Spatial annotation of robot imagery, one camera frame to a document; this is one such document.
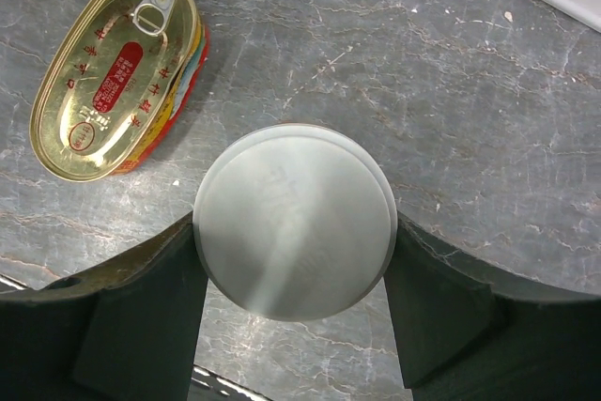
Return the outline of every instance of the gray marble surface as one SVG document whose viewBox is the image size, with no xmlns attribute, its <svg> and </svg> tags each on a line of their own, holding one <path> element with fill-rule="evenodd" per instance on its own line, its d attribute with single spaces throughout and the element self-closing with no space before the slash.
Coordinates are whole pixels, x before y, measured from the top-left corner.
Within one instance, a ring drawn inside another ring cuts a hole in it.
<svg viewBox="0 0 601 401">
<path fill-rule="evenodd" d="M 601 293 L 601 37 L 586 26 L 537 0 L 196 0 L 212 47 L 179 122 L 139 170 L 73 184 L 42 169 L 28 120 L 87 1 L 0 0 L 1 273 L 39 287 L 153 236 L 229 143 L 303 121 L 369 150 L 427 230 Z M 197 362 L 276 400 L 410 399 L 382 284 L 306 324 L 211 287 Z"/>
</svg>

